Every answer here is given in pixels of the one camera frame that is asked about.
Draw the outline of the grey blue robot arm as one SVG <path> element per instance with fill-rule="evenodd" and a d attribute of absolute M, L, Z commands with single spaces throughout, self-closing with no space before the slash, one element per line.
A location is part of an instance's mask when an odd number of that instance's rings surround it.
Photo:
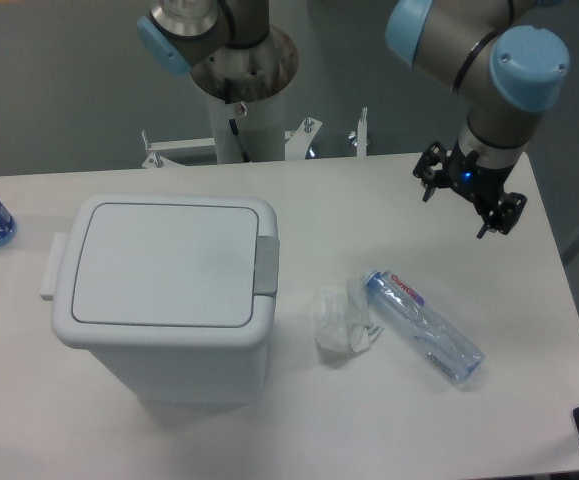
<path fill-rule="evenodd" d="M 455 145 L 431 144 L 413 174 L 427 195 L 470 202 L 483 232 L 508 234 L 526 197 L 505 183 L 570 68 L 554 33 L 520 23 L 530 1 L 400 1 L 388 48 L 469 103 Z M 157 1 L 137 23 L 145 49 L 173 76 L 190 76 L 213 110 L 221 163 L 284 160 L 281 98 L 298 70 L 293 40 L 265 1 Z"/>

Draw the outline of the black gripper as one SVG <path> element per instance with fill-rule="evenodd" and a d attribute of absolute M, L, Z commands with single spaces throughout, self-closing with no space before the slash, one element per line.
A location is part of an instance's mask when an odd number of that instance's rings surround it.
<path fill-rule="evenodd" d="M 488 163 L 480 164 L 482 145 L 471 147 L 458 139 L 450 157 L 445 147 L 434 141 L 421 154 L 413 175 L 419 179 L 427 202 L 437 189 L 452 190 L 472 203 L 483 221 L 476 237 L 482 239 L 487 232 L 508 235 L 519 221 L 527 197 L 517 192 L 506 193 L 504 185 L 513 166 L 492 168 Z"/>

